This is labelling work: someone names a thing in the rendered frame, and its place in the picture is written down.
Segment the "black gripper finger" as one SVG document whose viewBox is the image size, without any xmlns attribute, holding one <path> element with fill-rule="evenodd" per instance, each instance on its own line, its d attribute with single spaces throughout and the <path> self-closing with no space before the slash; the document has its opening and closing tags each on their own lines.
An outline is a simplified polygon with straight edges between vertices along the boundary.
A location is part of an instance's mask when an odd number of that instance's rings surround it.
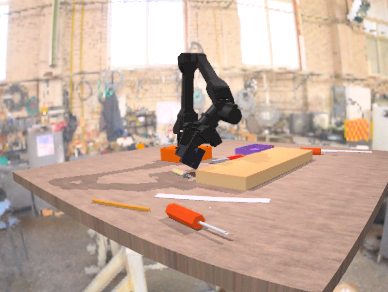
<svg viewBox="0 0 388 292">
<path fill-rule="evenodd" d="M 185 146 L 186 144 L 188 144 L 191 141 L 192 136 L 193 135 L 186 128 L 183 128 L 179 144 Z"/>
<path fill-rule="evenodd" d="M 195 130 L 186 152 L 190 153 L 202 144 L 210 144 L 210 142 L 199 131 Z"/>
</svg>

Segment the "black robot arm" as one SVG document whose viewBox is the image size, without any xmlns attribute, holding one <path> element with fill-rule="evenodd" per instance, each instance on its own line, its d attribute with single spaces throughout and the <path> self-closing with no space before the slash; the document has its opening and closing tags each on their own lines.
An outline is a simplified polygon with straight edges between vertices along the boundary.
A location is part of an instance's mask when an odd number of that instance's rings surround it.
<svg viewBox="0 0 388 292">
<path fill-rule="evenodd" d="M 193 108 L 194 100 L 194 73 L 199 69 L 206 81 L 206 91 L 213 103 L 206 111 L 213 113 L 218 120 L 233 125 L 241 118 L 238 104 L 235 104 L 229 85 L 219 78 L 207 60 L 204 53 L 181 53 L 177 57 L 178 67 L 181 70 L 181 109 L 177 114 L 177 120 L 173 126 L 173 134 L 177 134 L 177 147 L 182 135 L 185 122 L 198 121 L 198 113 Z M 175 147 L 175 149 L 177 149 Z"/>
</svg>

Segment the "tan flat panel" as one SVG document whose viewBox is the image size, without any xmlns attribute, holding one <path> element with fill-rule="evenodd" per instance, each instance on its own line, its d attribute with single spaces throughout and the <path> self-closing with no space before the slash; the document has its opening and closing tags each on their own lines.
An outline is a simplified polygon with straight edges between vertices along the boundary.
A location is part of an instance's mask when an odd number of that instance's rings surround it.
<svg viewBox="0 0 388 292">
<path fill-rule="evenodd" d="M 301 164 L 313 150 L 275 147 L 196 170 L 196 183 L 247 191 Z"/>
</svg>

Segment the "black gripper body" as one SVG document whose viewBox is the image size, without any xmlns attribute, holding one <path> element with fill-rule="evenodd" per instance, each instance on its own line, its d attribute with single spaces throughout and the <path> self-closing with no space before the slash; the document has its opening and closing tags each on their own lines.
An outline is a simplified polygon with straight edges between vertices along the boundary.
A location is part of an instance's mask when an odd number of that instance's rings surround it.
<svg viewBox="0 0 388 292">
<path fill-rule="evenodd" d="M 217 140 L 217 134 L 212 130 L 212 128 L 216 125 L 218 126 L 218 122 L 218 118 L 213 113 L 206 111 L 205 113 L 201 113 L 201 117 L 197 122 L 185 122 L 182 127 L 186 128 L 192 135 L 195 130 L 199 131 L 208 141 L 214 143 Z"/>
</svg>

